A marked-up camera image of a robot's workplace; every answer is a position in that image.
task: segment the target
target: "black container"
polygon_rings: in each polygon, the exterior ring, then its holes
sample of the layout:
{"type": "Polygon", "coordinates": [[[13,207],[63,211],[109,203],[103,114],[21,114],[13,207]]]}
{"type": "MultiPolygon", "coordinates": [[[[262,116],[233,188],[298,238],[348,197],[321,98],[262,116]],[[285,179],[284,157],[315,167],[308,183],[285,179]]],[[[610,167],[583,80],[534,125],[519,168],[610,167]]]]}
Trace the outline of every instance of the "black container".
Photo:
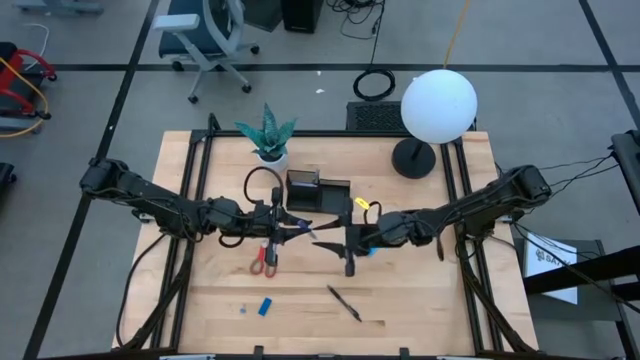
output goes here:
{"type": "Polygon", "coordinates": [[[313,171],[287,171],[287,210],[341,215],[351,182],[320,179],[313,171]]]}
{"type": "Polygon", "coordinates": [[[323,4],[323,0],[280,0],[284,28],[312,34],[323,4]]]}

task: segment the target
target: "white spherical lamp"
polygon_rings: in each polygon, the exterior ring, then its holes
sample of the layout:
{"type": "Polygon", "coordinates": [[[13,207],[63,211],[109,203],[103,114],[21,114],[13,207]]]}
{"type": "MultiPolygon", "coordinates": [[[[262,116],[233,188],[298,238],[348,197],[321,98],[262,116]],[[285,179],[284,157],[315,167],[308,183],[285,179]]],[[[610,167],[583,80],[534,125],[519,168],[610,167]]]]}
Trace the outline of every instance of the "white spherical lamp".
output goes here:
{"type": "Polygon", "coordinates": [[[469,129],[476,117],[478,98],[464,76],[434,70],[414,79],[402,97],[402,122],[414,138],[393,150],[398,173],[412,179],[426,176],[435,166],[435,153],[425,143],[445,144],[469,129]]]}

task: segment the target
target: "scissors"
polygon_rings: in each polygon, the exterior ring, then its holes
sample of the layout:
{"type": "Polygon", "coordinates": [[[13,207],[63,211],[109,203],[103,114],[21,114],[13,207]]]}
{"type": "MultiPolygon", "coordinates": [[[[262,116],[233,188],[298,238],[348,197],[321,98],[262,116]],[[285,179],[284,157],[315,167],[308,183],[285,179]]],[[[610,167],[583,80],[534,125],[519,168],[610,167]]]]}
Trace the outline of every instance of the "scissors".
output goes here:
{"type": "Polygon", "coordinates": [[[253,275],[260,275],[264,271],[264,276],[272,278],[276,275],[277,268],[275,266],[266,265],[264,262],[264,257],[267,253],[267,246],[269,246],[269,242],[267,240],[264,240],[262,244],[260,244],[260,251],[258,252],[258,256],[251,262],[251,265],[249,265],[249,272],[253,275]]]}

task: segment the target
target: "white cable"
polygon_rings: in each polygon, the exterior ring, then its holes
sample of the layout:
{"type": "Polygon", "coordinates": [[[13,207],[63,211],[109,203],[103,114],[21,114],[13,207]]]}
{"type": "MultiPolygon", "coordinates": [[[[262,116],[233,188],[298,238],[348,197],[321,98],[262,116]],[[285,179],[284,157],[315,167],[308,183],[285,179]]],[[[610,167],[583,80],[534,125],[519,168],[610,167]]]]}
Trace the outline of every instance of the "white cable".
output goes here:
{"type": "MultiPolygon", "coordinates": [[[[42,49],[40,50],[40,54],[39,54],[42,57],[44,55],[45,50],[47,50],[47,43],[49,42],[49,33],[50,33],[49,28],[44,26],[44,25],[42,25],[42,24],[36,24],[36,23],[22,24],[22,26],[35,26],[35,27],[39,27],[41,29],[44,29],[44,31],[46,32],[45,35],[44,35],[44,42],[42,43],[42,49]]],[[[25,71],[30,70],[32,67],[36,66],[37,63],[38,63],[38,60],[34,60],[24,70],[25,71]]]]}

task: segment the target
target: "white flower pot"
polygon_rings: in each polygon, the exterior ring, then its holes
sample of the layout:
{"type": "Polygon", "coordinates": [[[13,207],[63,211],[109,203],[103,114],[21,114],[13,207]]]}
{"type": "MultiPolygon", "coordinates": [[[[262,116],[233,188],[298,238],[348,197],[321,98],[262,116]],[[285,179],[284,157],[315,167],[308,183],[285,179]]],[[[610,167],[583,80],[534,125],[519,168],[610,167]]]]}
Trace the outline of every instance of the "white flower pot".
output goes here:
{"type": "Polygon", "coordinates": [[[268,167],[269,169],[280,173],[282,171],[284,171],[284,169],[287,168],[287,166],[289,165],[289,155],[288,154],[282,154],[282,156],[280,157],[280,159],[276,160],[276,161],[265,161],[263,158],[260,157],[260,155],[257,155],[258,159],[260,159],[260,162],[262,163],[262,165],[268,167]]]}

